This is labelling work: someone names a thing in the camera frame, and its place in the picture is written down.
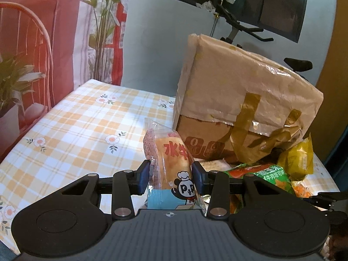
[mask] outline crosshair logo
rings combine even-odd
[[[171,217],[175,216],[175,214],[173,212],[168,212],[168,213],[166,213],[166,216],[171,218]]]

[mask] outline checkered tablecloth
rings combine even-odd
[[[90,80],[42,118],[0,164],[0,240],[15,253],[13,217],[24,207],[88,174],[112,176],[145,159],[144,119],[172,126],[174,98]],[[338,191],[315,157],[305,185]],[[135,208],[144,197],[132,197]],[[100,208],[110,213],[111,195]]]

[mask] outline gray ribbed surface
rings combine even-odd
[[[175,215],[167,217],[166,213]],[[22,255],[18,261],[46,259]],[[203,217],[200,210],[140,210],[129,221],[115,222],[105,237],[89,250],[55,261],[265,261],[241,244],[226,223]],[[311,255],[292,261],[318,261]]]

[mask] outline panda cartoon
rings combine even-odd
[[[196,193],[194,191],[194,183],[189,178],[189,173],[186,171],[178,172],[178,179],[174,180],[176,188],[172,188],[172,193],[176,198],[185,200],[185,205],[194,204]]]

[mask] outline printed curtain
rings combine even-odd
[[[0,162],[89,79],[121,84],[128,0],[0,0]]]

